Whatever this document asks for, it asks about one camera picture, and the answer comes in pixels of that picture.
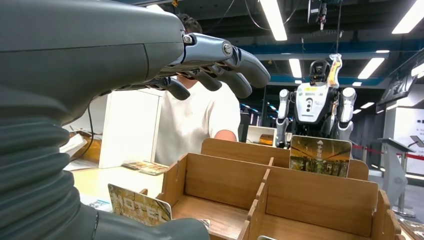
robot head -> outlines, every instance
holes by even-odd
[[[326,60],[316,60],[312,62],[309,69],[310,84],[327,82],[329,73],[330,64]]]

person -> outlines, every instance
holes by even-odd
[[[202,27],[187,14],[180,14],[187,33],[202,33]],[[162,98],[155,162],[170,166],[186,153],[200,153],[207,138],[238,140],[240,103],[224,82],[217,91],[207,90],[197,80],[177,76],[190,92],[178,100],[169,92]]]

ceiling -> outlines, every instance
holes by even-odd
[[[155,2],[154,0],[121,1],[132,4]],[[253,23],[248,15],[247,7],[259,26],[269,27],[258,0],[234,0],[225,16],[225,12],[232,3],[231,0],[179,0],[177,7],[173,7],[170,0],[159,2],[167,12],[184,13],[197,19],[205,34],[225,38],[256,56],[261,55],[262,64],[271,74],[271,82],[266,88],[266,94],[264,94],[264,88],[253,89],[251,96],[240,99],[240,103],[261,112],[264,96],[267,102],[278,108],[280,90],[286,88],[293,91],[297,86],[288,61],[290,56],[283,56],[283,54],[297,54],[296,58],[300,59],[303,82],[308,82],[309,66],[315,60],[314,54],[328,56],[336,52],[337,35],[335,33],[339,11],[337,7],[328,8],[327,21],[324,31],[321,32],[318,24],[307,23],[307,0],[277,1],[283,21],[286,21],[293,13],[284,24],[287,41],[275,41],[271,31],[261,29]],[[343,58],[343,67],[338,75],[341,87],[352,87],[352,83],[358,81],[359,73],[369,59],[375,57],[375,51],[390,50],[390,53],[384,55],[384,62],[371,77],[361,80],[362,86],[355,87],[357,93],[355,109],[368,102],[378,102],[390,80],[397,74],[406,74],[411,68],[408,66],[408,68],[398,69],[398,67],[424,48],[424,20],[408,34],[392,34],[394,27],[414,2],[415,0],[342,1],[340,29],[343,34],[338,48]],[[375,112],[375,105],[366,111]],[[267,114],[269,113],[276,114],[268,107]]]

red rope barrier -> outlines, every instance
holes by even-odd
[[[366,147],[366,146],[361,146],[361,145],[352,145],[352,149],[366,149],[368,152],[373,153],[373,154],[383,154],[383,152],[381,152],[379,150],[374,150],[372,148],[369,148],[369,147]],[[410,154],[410,153],[407,153],[406,156],[408,158],[424,161],[424,156],[414,155],[414,154]]]

person's arm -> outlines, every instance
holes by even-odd
[[[222,84],[209,109],[211,138],[234,141],[239,139],[240,103],[230,88]]]
[[[215,137],[213,137],[213,138],[214,139],[227,140],[227,141],[233,141],[233,142],[237,141],[236,135],[234,135],[234,133],[232,131],[228,131],[228,130],[219,131],[215,135]]]

